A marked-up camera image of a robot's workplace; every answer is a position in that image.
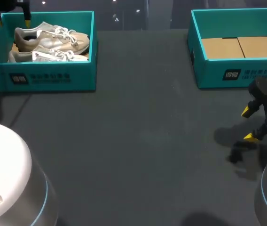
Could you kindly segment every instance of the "open box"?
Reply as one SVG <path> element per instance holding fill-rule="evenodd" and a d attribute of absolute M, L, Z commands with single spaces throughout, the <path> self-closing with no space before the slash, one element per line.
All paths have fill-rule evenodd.
<path fill-rule="evenodd" d="M 4 13 L 0 26 L 0 92 L 85 91 L 96 89 L 97 33 L 94 12 L 31 13 L 31 28 L 43 21 L 90 36 L 87 62 L 7 63 L 15 28 L 25 28 L 23 13 Z"/>
<path fill-rule="evenodd" d="M 267 77 L 267 8 L 192 10 L 188 48 L 199 88 Z"/>

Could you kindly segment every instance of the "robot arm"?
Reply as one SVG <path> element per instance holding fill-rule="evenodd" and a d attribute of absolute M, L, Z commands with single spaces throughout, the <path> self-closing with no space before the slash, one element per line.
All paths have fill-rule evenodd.
<path fill-rule="evenodd" d="M 29 28 L 31 24 L 30 0 L 0 0 L 0 13 L 12 11 L 16 7 L 23 9 L 25 24 Z"/>
<path fill-rule="evenodd" d="M 267 134 L 267 79 L 256 78 L 249 85 L 249 93 L 254 96 L 254 100 L 250 101 L 242 113 L 242 116 L 249 118 L 253 113 L 259 110 L 260 106 L 264 106 L 265 121 L 258 129 L 252 130 L 244 139 L 251 142 L 257 142 L 264 138 Z"/>

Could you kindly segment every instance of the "dark background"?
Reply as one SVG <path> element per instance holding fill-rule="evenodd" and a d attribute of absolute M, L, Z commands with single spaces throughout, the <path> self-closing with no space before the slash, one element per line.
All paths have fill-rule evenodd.
<path fill-rule="evenodd" d="M 227 157 L 247 150 L 237 141 L 264 113 L 241 118 L 246 89 L 199 90 L 179 29 L 191 9 L 236 7 L 267 0 L 31 2 L 94 10 L 99 31 L 95 93 L 0 94 L 0 124 L 23 137 L 56 189 L 59 226 L 259 225 L 267 137 L 243 162 Z"/>

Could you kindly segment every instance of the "cardboard box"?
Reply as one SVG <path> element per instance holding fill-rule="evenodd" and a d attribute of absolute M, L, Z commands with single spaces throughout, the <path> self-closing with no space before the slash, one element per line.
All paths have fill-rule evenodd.
<path fill-rule="evenodd" d="M 43 21 L 90 36 L 87 62 L 7 63 L 14 30 L 25 28 L 23 13 L 4 13 L 0 26 L 0 92 L 93 91 L 96 89 L 97 33 L 94 12 L 31 13 L 31 27 Z"/>
<path fill-rule="evenodd" d="M 199 88 L 267 78 L 267 8 L 192 10 L 188 48 Z"/>

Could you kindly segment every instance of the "logo on box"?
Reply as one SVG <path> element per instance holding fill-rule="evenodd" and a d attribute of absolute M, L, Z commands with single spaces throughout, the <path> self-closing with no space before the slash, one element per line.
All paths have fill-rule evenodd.
<path fill-rule="evenodd" d="M 14 84 L 28 84 L 26 75 L 24 73 L 9 73 Z"/>
<path fill-rule="evenodd" d="M 237 80 L 239 78 L 241 69 L 227 69 L 224 72 L 223 79 L 224 81 L 228 80 Z"/>

